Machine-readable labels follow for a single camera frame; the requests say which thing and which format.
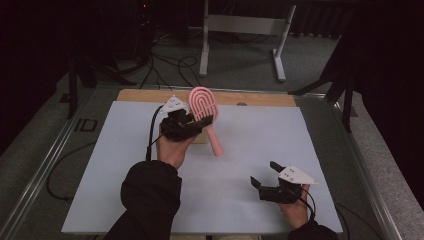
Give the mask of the pink hairbrush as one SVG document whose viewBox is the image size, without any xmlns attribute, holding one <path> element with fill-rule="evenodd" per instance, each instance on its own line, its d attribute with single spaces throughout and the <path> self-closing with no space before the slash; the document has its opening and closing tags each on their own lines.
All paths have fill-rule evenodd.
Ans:
<svg viewBox="0 0 424 240">
<path fill-rule="evenodd" d="M 189 106 L 196 121 L 203 118 L 212 118 L 212 122 L 204 127 L 216 157 L 222 156 L 224 151 L 217 137 L 213 123 L 217 120 L 219 111 L 215 97 L 211 90 L 206 87 L 195 87 L 189 93 Z"/>
</svg>

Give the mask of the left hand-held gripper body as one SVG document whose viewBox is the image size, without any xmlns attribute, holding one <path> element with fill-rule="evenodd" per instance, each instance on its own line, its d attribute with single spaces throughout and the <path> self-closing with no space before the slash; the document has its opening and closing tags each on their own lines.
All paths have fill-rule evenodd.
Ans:
<svg viewBox="0 0 424 240">
<path fill-rule="evenodd" d="M 196 130 L 194 128 L 194 116 L 192 121 L 185 121 L 183 119 L 184 111 L 190 112 L 188 104 L 175 95 L 171 96 L 159 110 L 160 114 L 166 114 L 166 117 L 160 124 L 160 130 L 162 134 L 171 141 L 183 141 L 197 136 L 203 130 Z"/>
</svg>

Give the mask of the person's left hand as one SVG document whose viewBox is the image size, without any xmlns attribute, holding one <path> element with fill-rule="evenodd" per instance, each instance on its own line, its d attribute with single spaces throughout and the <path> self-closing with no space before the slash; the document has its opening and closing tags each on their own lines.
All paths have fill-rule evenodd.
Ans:
<svg viewBox="0 0 424 240">
<path fill-rule="evenodd" d="M 184 162 L 187 149 L 195 139 L 196 136 L 193 136 L 183 141 L 174 142 L 165 136 L 161 136 L 156 142 L 157 159 L 178 170 Z"/>
</svg>

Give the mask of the person's right hand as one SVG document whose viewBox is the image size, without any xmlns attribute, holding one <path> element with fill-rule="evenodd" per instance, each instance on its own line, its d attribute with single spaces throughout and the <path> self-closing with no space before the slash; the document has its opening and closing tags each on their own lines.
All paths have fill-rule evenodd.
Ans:
<svg viewBox="0 0 424 240">
<path fill-rule="evenodd" d="M 293 229 L 300 228 L 308 222 L 307 196 L 310 186 L 302 185 L 301 198 L 292 204 L 279 204 L 280 211 L 286 217 L 287 222 Z"/>
</svg>

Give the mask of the white metal stand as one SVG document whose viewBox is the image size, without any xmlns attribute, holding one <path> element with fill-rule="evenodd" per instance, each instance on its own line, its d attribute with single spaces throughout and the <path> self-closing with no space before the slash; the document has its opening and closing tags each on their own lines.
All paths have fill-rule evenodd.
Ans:
<svg viewBox="0 0 424 240">
<path fill-rule="evenodd" d="M 283 67 L 281 55 L 287 36 L 290 30 L 296 5 L 290 4 L 287 14 L 283 19 L 216 15 L 209 13 L 209 1 L 204 2 L 203 26 L 202 26 L 202 51 L 200 56 L 199 75 L 206 76 L 208 73 L 209 60 L 209 32 L 218 31 L 226 33 L 260 34 L 269 36 L 279 36 L 280 42 L 276 49 L 272 50 L 273 62 L 277 79 L 280 82 L 286 80 L 286 74 Z"/>
</svg>

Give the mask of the aluminium rail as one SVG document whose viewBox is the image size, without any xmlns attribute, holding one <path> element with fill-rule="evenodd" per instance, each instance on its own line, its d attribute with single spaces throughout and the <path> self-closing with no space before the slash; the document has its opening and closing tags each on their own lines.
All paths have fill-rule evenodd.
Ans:
<svg viewBox="0 0 424 240">
<path fill-rule="evenodd" d="M 388 210 L 383 197 L 374 183 L 371 173 L 368 170 L 365 159 L 355 141 L 352 133 L 348 133 L 342 123 L 341 117 L 343 112 L 339 103 L 330 103 L 330 109 L 336 118 L 337 126 L 342 136 L 347 142 L 348 149 L 352 155 L 353 165 L 356 169 L 359 179 L 362 182 L 364 191 L 368 197 L 374 215 L 379 223 L 380 229 L 386 240 L 403 240 L 394 220 Z"/>
<path fill-rule="evenodd" d="M 93 89 L 82 91 L 79 99 L 77 100 L 77 108 L 74 112 L 74 115 L 65 121 L 48 153 L 44 157 L 43 161 L 33 176 L 30 178 L 17 203 L 13 207 L 12 212 L 9 214 L 5 223 L 0 228 L 0 240 L 13 240 L 22 222 L 31 209 L 34 201 L 36 200 L 39 192 L 41 191 L 41 188 L 47 179 L 47 175 L 52 170 L 53 165 L 58 160 L 64 146 L 72 134 L 77 120 L 79 119 L 80 112 L 92 97 L 93 92 Z"/>
<path fill-rule="evenodd" d="M 187 92 L 191 90 L 193 87 L 186 87 L 186 86 L 164 86 L 164 85 L 145 85 L 143 88 L 139 88 L 138 85 L 136 86 L 127 86 L 127 85 L 104 85 L 99 84 L 96 89 L 100 90 L 112 90 L 117 91 L 118 93 L 123 90 L 135 90 L 135 91 L 144 91 L 145 94 L 147 94 L 147 91 L 162 91 L 165 93 L 173 93 L 177 95 L 177 92 Z M 252 93 L 252 94 L 289 94 L 288 91 L 282 91 L 282 90 L 250 90 L 250 89 L 231 89 L 231 88 L 211 88 L 213 92 L 224 92 L 224 93 Z M 312 97 L 312 98 L 324 98 L 324 93 L 316 93 L 316 92 L 307 92 L 304 95 L 292 95 L 294 98 L 301 98 L 301 97 Z"/>
</svg>

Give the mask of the pale blue table mat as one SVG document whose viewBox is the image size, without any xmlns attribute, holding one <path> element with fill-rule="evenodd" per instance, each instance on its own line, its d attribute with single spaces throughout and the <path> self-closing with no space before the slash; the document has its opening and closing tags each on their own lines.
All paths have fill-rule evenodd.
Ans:
<svg viewBox="0 0 424 240">
<path fill-rule="evenodd" d="M 116 101 L 83 174 L 62 227 L 73 234 L 103 234 L 121 216 L 120 189 L 131 166 L 144 160 L 149 136 L 161 116 L 157 104 Z M 297 107 L 229 106 L 219 108 L 213 128 L 224 153 L 193 144 L 179 170 L 181 206 L 175 234 L 278 234 L 289 226 L 278 207 L 259 199 L 250 177 L 275 186 L 269 164 L 293 165 L 319 181 L 311 187 L 316 220 L 335 232 L 337 216 L 302 112 Z"/>
</svg>

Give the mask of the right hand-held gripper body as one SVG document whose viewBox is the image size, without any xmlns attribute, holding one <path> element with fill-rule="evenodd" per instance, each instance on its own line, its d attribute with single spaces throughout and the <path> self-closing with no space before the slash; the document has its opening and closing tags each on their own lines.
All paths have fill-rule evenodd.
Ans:
<svg viewBox="0 0 424 240">
<path fill-rule="evenodd" d="M 274 203 L 292 204 L 301 198 L 302 185 L 315 185 L 319 181 L 293 165 L 284 167 L 278 173 L 278 185 L 268 187 L 262 185 L 258 191 L 259 199 Z"/>
</svg>

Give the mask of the wooden table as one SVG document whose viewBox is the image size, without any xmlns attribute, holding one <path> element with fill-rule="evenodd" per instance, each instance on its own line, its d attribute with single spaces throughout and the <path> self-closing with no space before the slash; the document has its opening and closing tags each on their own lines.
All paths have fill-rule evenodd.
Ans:
<svg viewBox="0 0 424 240">
<path fill-rule="evenodd" d="M 218 105 L 247 105 L 247 106 L 274 106 L 274 107 L 296 107 L 295 100 L 287 94 L 265 94 L 247 92 L 213 92 Z M 124 89 L 118 94 L 118 101 L 134 102 L 157 102 L 164 103 L 171 96 L 188 101 L 188 90 L 143 90 Z"/>
</svg>

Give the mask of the black tripod stand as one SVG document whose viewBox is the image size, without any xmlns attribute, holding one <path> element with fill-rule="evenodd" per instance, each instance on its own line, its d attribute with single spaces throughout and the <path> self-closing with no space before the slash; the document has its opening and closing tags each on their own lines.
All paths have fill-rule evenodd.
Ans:
<svg viewBox="0 0 424 240">
<path fill-rule="evenodd" d="M 354 90 L 354 53 L 351 49 L 354 43 L 347 34 L 343 34 L 326 63 L 319 79 L 298 90 L 289 91 L 289 95 L 301 96 L 322 85 L 331 83 L 324 96 L 328 103 L 336 103 L 344 96 L 342 124 L 351 133 L 350 117 L 352 113 L 352 97 Z"/>
<path fill-rule="evenodd" d="M 82 68 L 93 68 L 94 70 L 99 71 L 102 74 L 105 74 L 107 77 L 110 77 L 112 80 L 122 84 L 133 86 L 134 82 L 130 82 L 117 73 L 114 73 L 112 70 L 109 70 L 107 67 L 101 65 L 100 63 L 94 61 L 88 56 L 68 57 L 68 119 L 71 119 L 78 109 L 78 90 L 77 90 L 77 77 L 82 76 Z"/>
</svg>

